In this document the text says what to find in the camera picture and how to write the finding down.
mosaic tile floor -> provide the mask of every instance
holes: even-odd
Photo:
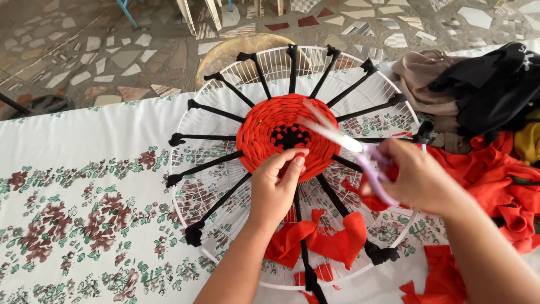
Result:
[[[538,0],[286,0],[279,17],[274,0],[261,2],[261,18],[253,1],[233,0],[233,12],[218,7],[216,31],[205,2],[191,1],[192,36],[174,0],[133,1],[136,29],[111,0],[0,0],[0,92],[21,103],[27,94],[66,95],[85,108],[194,91],[205,54],[253,32],[299,45],[332,42],[379,63],[410,50],[540,37]],[[0,104],[1,119],[11,114]]]

floral tablecloth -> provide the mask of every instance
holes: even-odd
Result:
[[[169,145],[189,92],[0,122],[0,303],[191,303],[215,268],[187,246],[165,189]],[[397,235],[406,223],[374,227]],[[423,290],[422,246],[446,244],[419,214],[401,259],[325,288],[331,303],[401,303]],[[526,255],[540,272],[540,253]],[[256,303],[305,303],[259,288]]]

right hand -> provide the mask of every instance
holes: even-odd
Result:
[[[378,149],[400,169],[395,182],[381,184],[391,197],[406,206],[446,218],[456,212],[458,204],[474,201],[431,155],[414,144],[389,138]],[[370,194],[369,183],[361,191]]]

